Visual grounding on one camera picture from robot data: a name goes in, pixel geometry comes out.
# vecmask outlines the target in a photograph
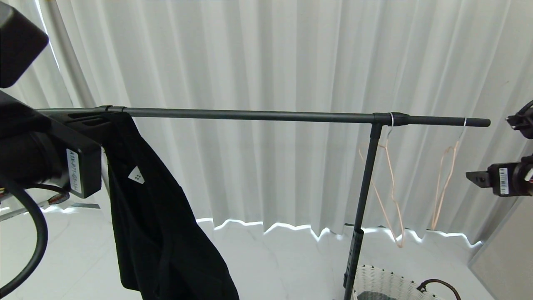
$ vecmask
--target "basket handle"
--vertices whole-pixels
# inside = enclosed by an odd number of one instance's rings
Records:
[[[452,292],[454,292],[454,295],[457,298],[457,300],[461,300],[461,297],[459,296],[459,293],[457,292],[457,290],[453,286],[451,286],[451,284],[449,284],[449,283],[447,283],[445,281],[442,281],[440,279],[428,279],[428,280],[422,282],[420,284],[420,286],[418,286],[416,289],[419,290],[419,291],[427,291],[426,290],[427,284],[428,283],[432,283],[432,282],[436,282],[436,283],[440,283],[442,285],[445,285],[447,288],[451,289]]]

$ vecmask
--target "gray cloth in basket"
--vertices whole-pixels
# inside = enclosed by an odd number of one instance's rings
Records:
[[[397,300],[376,291],[364,291],[357,296],[357,300]]]

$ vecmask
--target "white wicker basket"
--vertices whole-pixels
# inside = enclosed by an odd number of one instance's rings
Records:
[[[435,294],[425,291],[426,284],[430,282],[439,282],[446,285],[454,292],[457,299],[461,300],[457,291],[443,281],[432,279],[418,285],[393,272],[366,265],[357,267],[356,280],[353,285],[353,299],[443,300]]]

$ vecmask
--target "floor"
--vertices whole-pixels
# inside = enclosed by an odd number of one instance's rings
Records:
[[[138,292],[120,285],[111,225],[97,209],[48,208],[50,239],[36,272],[6,300],[140,300]],[[260,223],[226,222],[218,228],[210,220],[200,226],[224,256],[242,300],[342,299],[342,280],[352,228],[343,235],[324,230],[316,237],[306,226],[280,224],[263,234]],[[0,223],[0,283],[8,282],[28,261],[35,245],[35,229],[28,215]],[[491,300],[468,269],[480,245],[464,237],[428,233],[423,240],[407,234],[397,248],[388,231],[366,230],[362,264],[401,274],[415,282],[439,278],[454,285],[463,299]],[[444,287],[428,290],[454,299]]]

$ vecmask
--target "black pole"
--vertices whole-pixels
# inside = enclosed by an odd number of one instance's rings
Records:
[[[372,171],[374,170],[374,162],[376,161],[377,147],[382,128],[383,124],[374,123],[370,130],[370,143],[368,146],[365,171],[363,173],[361,192],[359,193],[359,204],[357,204],[356,221],[353,226],[350,254],[348,255],[348,263],[346,266],[346,272],[344,273],[344,300],[351,300],[353,283],[356,279],[357,263],[359,262],[364,235],[363,229],[361,229],[363,215],[365,214],[368,190],[370,189],[370,180],[372,179]]]
[[[257,120],[257,121],[296,121],[327,123],[380,123],[391,125],[390,113],[349,114],[349,113],[315,113],[315,112],[273,112],[261,110],[214,110],[214,109],[178,109],[178,108],[135,108],[120,106],[100,106],[96,108],[45,108],[38,109],[43,114],[82,114],[102,112],[126,112],[133,117],[169,117],[184,119],[217,120]],[[394,126],[407,124],[463,126],[465,118],[410,116],[392,113]],[[488,127],[489,119],[468,118],[468,127]]]

